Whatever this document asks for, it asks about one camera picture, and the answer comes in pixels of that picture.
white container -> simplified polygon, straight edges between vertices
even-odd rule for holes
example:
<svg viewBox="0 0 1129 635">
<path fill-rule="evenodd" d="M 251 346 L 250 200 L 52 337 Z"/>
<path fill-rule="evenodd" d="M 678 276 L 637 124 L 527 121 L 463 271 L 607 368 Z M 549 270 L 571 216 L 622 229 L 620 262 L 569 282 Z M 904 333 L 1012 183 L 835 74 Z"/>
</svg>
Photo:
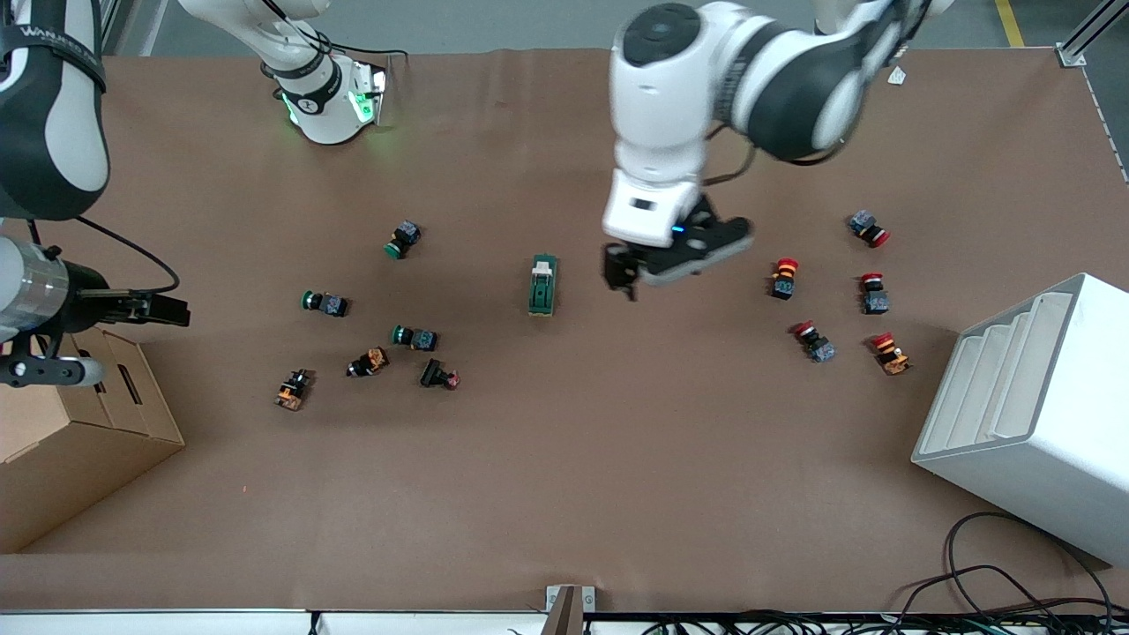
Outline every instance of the white container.
<svg viewBox="0 0 1129 635">
<path fill-rule="evenodd" d="M 961 333 L 912 461 L 1129 567 L 1129 294 L 1079 273 Z"/>
</svg>

brown table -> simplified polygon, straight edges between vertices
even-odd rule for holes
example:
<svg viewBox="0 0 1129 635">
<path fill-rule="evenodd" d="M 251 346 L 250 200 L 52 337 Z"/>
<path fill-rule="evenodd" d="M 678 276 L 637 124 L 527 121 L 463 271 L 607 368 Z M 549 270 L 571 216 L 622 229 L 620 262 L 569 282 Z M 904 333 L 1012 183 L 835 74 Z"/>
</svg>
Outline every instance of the brown table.
<svg viewBox="0 0 1129 635">
<path fill-rule="evenodd" d="M 0 606 L 522 609 L 568 581 L 612 610 L 873 610 L 940 573 L 949 525 L 988 507 L 909 462 L 955 333 L 1082 270 L 1129 287 L 1129 192 L 1083 75 L 1050 50 L 911 52 L 837 160 L 761 158 L 711 191 L 755 221 L 752 251 L 631 304 L 598 273 L 606 55 L 400 62 L 394 129 L 332 148 L 289 127 L 254 60 L 110 60 L 113 181 L 90 217 L 184 278 L 191 329 L 119 330 L 147 342 L 187 450 L 0 558 Z M 741 160 L 715 142 L 711 172 Z M 846 229 L 859 208 L 892 232 L 881 250 Z M 393 262 L 405 217 L 425 237 Z M 117 285 L 160 282 L 80 226 L 42 230 Z M 561 261 L 550 320 L 525 311 L 537 252 Z M 788 303 L 764 294 L 781 256 L 800 262 Z M 869 270 L 886 316 L 859 313 Z M 301 311 L 306 289 L 352 314 Z M 808 319 L 830 364 L 787 333 Z M 344 377 L 396 323 L 441 333 L 458 391 L 418 388 L 428 356 L 399 348 Z M 903 376 L 863 346 L 885 330 Z M 317 382 L 291 414 L 271 398 L 298 367 Z M 959 551 L 1094 594 L 1015 527 L 970 527 Z M 1129 572 L 1103 579 L 1126 601 Z"/>
</svg>

yellow floor line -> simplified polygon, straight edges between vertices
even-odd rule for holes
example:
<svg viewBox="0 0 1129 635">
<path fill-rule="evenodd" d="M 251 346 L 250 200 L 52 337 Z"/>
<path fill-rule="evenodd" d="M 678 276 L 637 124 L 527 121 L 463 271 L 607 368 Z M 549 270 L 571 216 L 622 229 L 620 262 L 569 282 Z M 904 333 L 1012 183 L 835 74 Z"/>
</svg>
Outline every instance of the yellow floor line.
<svg viewBox="0 0 1129 635">
<path fill-rule="evenodd" d="M 999 11 L 999 21 L 1004 23 L 1008 46 L 1025 46 L 1023 34 L 1019 33 L 1019 25 L 1015 21 L 1012 3 L 1008 0 L 996 0 L 996 10 Z"/>
</svg>

gray floor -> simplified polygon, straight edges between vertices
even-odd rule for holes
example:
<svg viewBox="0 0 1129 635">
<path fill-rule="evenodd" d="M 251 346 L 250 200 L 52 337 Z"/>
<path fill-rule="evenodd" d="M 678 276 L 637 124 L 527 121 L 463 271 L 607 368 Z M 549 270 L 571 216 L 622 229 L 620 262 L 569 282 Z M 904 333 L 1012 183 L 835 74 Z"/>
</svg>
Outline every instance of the gray floor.
<svg viewBox="0 0 1129 635">
<path fill-rule="evenodd" d="M 497 49 L 607 47 L 615 29 L 656 0 L 339 0 L 312 20 L 336 42 L 413 53 L 481 53 Z M 700 6 L 702 1 L 690 1 Z M 745 5 L 797 27 L 813 24 L 800 0 L 745 0 Z M 1027 46 L 1053 45 L 1097 0 L 1010 0 Z M 922 49 L 1007 46 L 996 0 L 956 0 L 921 27 Z M 173 56 L 250 55 L 234 37 L 195 20 L 177 0 L 138 0 L 121 52 Z M 1113 141 L 1129 148 L 1129 19 L 1086 53 L 1087 73 Z"/>
</svg>

cardboard box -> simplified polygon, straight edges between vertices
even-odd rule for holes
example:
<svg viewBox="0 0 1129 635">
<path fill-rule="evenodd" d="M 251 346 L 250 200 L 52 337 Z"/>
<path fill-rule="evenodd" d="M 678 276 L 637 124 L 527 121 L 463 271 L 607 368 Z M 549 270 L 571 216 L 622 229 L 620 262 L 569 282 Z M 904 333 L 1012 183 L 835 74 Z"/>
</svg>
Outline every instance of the cardboard box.
<svg viewBox="0 0 1129 635">
<path fill-rule="evenodd" d="M 61 356 L 105 367 L 90 388 L 0 386 L 0 553 L 23 549 L 184 447 L 141 349 L 90 329 Z"/>
</svg>

